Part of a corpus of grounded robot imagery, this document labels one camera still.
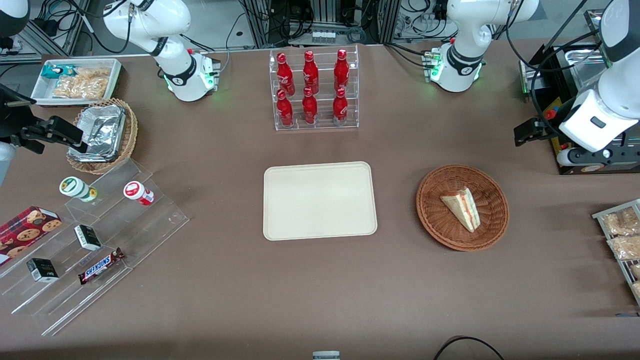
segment white plastic tray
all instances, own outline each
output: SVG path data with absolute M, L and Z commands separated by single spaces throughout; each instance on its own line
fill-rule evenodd
M 122 64 L 113 58 L 96 58 L 96 59 L 58 59 L 47 60 L 44 62 L 43 67 L 48 64 L 60 64 L 60 65 L 75 65 L 77 67 L 97 68 L 106 67 L 111 69 L 111 75 L 109 75 L 109 82 L 104 92 L 104 96 L 101 100 L 110 99 L 115 90 L 116 83 L 118 81 L 118 75 L 120 74 L 120 68 Z M 33 87 L 31 98 L 34 99 L 37 105 L 40 106 L 77 106 L 77 105 L 89 105 L 101 100 L 90 99 L 62 99 L 53 97 L 53 90 L 58 84 L 58 79 L 47 79 L 38 75 L 36 85 Z
M 262 232 L 268 240 L 371 235 L 377 228 L 371 167 L 363 161 L 264 172 Z

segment snickers bar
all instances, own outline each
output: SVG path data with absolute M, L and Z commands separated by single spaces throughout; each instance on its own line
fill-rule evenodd
M 89 280 L 94 277 L 100 275 L 102 272 L 107 270 L 107 268 L 116 263 L 116 261 L 124 258 L 124 254 L 117 248 L 115 251 L 109 254 L 106 258 L 100 260 L 96 265 L 93 265 L 89 268 L 89 270 L 85 271 L 83 274 L 78 275 L 80 278 L 80 284 L 84 285 Z

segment small black box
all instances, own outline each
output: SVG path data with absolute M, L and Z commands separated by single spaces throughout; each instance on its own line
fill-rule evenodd
M 51 260 L 32 258 L 27 261 L 27 267 L 35 281 L 54 282 L 58 280 L 58 274 L 53 268 Z
M 74 228 L 76 232 L 76 237 L 78 241 L 80 241 L 80 246 L 87 250 L 98 251 L 102 247 L 100 244 L 100 240 L 98 240 L 98 236 L 95 234 L 95 231 L 92 227 L 87 225 L 78 225 Z

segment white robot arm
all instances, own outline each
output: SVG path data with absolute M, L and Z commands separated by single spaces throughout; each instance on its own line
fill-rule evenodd
M 640 2 L 611 1 L 600 21 L 600 38 L 611 67 L 580 91 L 559 126 L 589 152 L 604 149 L 640 119 Z M 564 165 L 563 157 L 558 161 Z
M 127 0 L 104 7 L 104 23 L 114 36 L 129 39 L 152 55 L 164 72 L 169 89 L 182 101 L 195 101 L 217 87 L 214 64 L 201 54 L 190 54 L 179 34 L 191 26 L 191 14 L 182 0 Z
M 536 12 L 539 0 L 449 0 L 447 17 L 458 26 L 453 44 L 432 49 L 434 69 L 429 79 L 450 92 L 462 92 L 477 79 L 484 53 L 492 41 L 488 24 L 505 25 L 520 7 L 514 22 L 525 21 Z

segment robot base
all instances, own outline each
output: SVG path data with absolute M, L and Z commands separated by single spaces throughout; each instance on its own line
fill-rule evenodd
M 220 81 L 220 62 L 214 63 L 202 54 L 194 53 L 191 56 L 196 60 L 196 71 L 184 85 L 171 84 L 164 77 L 169 90 L 182 101 L 196 101 L 209 92 L 217 91 Z
M 449 92 L 463 92 L 478 79 L 482 64 L 478 65 L 475 74 L 465 76 L 458 74 L 458 71 L 447 60 L 447 50 L 450 46 L 451 44 L 444 44 L 441 47 L 434 47 L 429 58 L 422 57 L 423 65 L 433 67 L 432 69 L 424 69 L 424 77 L 427 82 L 434 82 Z

